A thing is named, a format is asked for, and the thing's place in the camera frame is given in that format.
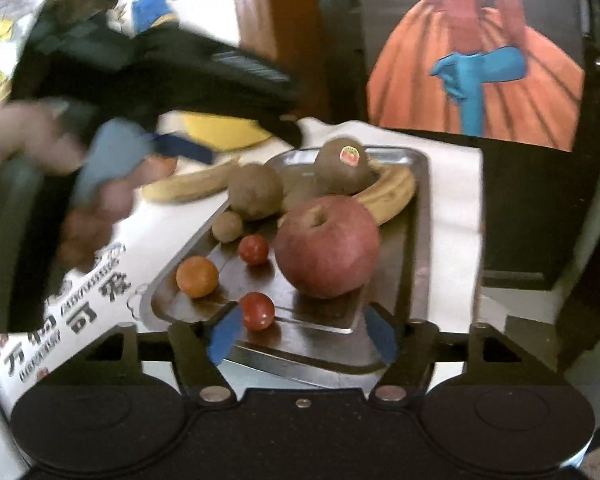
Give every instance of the red dress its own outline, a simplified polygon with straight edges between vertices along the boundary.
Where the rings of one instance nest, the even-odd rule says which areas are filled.
[[[484,137],[570,151],[584,83],[563,50],[526,26],[522,0],[420,0],[387,40],[367,86],[369,118],[386,128],[461,134],[458,106],[433,65],[453,52],[520,49],[526,75],[485,83]]]

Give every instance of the red apple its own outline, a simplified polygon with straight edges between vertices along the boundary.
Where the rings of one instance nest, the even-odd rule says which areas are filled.
[[[292,209],[273,242],[280,271],[299,292],[328,300],[371,279],[378,225],[350,196],[323,196]]]

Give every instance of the metal tray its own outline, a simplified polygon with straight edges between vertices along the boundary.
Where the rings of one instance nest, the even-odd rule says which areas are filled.
[[[313,176],[317,152],[294,150],[267,164],[288,184]],[[236,254],[237,242],[218,244],[207,227],[149,286],[145,297],[151,298],[153,314],[167,322],[195,322],[208,319],[226,302],[239,300],[247,292],[262,292],[276,306],[276,323],[262,332],[245,330],[229,360],[317,386],[370,389],[384,364],[366,334],[363,305],[377,301],[401,320],[427,318],[430,193],[429,165],[421,152],[375,146],[367,147],[366,152],[383,163],[409,166],[417,181],[416,196],[410,204],[380,228],[380,261],[369,284],[334,300],[306,298],[282,276],[273,253],[268,265],[250,269]],[[250,232],[259,232],[272,241],[276,219],[252,224]],[[220,284],[210,296],[190,300],[178,290],[175,270],[183,259],[196,254],[216,264]]]

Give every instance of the printed poster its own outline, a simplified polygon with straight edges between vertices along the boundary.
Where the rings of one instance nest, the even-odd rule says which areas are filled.
[[[371,123],[571,151],[586,0],[362,1]]]

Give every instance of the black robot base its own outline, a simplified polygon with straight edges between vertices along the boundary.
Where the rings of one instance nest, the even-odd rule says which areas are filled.
[[[369,395],[247,390],[206,357],[201,324],[115,328],[29,390],[11,416],[32,463],[56,479],[584,479],[586,399],[490,326],[415,321]],[[180,392],[141,361],[173,364]],[[428,391],[436,362],[464,373]]]

